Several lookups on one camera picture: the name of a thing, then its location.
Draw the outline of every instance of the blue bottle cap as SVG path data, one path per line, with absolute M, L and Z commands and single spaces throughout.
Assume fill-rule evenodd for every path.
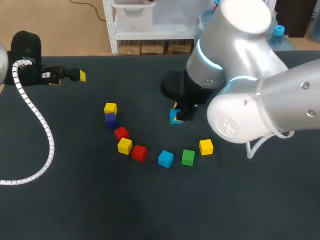
M 285 27 L 282 25 L 276 25 L 273 30 L 273 35 L 281 37 L 285 34 Z

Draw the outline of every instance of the purple block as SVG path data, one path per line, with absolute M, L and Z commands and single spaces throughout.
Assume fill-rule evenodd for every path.
M 110 129 L 118 128 L 116 115 L 114 112 L 104 115 L 105 125 Z

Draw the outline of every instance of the blue block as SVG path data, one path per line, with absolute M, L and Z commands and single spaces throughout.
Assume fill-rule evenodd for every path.
M 158 164 L 167 169 L 170 168 L 173 161 L 174 161 L 174 155 L 165 150 L 163 150 L 158 157 Z
M 177 113 L 180 112 L 180 109 L 171 109 L 170 110 L 170 124 L 182 124 L 184 121 L 174 120 L 177 116 Z
M 104 115 L 105 125 L 110 129 L 118 128 L 116 115 L 114 112 L 107 113 Z

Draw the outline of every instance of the white spiral cable wrap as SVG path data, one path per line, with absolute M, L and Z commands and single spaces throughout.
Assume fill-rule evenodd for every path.
M 39 119 L 40 123 L 42 124 L 46 135 L 48 137 L 49 141 L 49 155 L 48 158 L 44 164 L 44 166 L 35 174 L 32 176 L 29 176 L 24 179 L 20 180 L 0 180 L 0 185 L 20 185 L 20 184 L 26 184 L 29 183 L 38 177 L 40 177 L 44 172 L 49 168 L 55 154 L 55 142 L 54 138 L 52 136 L 51 130 L 45 120 L 45 118 L 42 116 L 42 114 L 39 112 L 39 110 L 36 108 L 36 106 L 32 103 L 32 101 L 29 99 L 27 94 L 25 93 L 23 87 L 21 86 L 19 77 L 18 77 L 18 68 L 19 67 L 24 67 L 26 65 L 32 65 L 32 62 L 29 60 L 18 60 L 16 61 L 13 66 L 12 66 L 12 77 L 15 83 L 16 88 L 18 89 L 21 97 L 25 101 L 25 103 L 29 106 L 29 108 L 32 110 L 32 112 L 36 115 L 36 117 Z

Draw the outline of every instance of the white plastic bin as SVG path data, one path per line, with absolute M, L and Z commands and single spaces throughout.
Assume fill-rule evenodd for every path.
M 117 29 L 125 33 L 151 32 L 153 29 L 153 8 L 155 0 L 114 0 Z

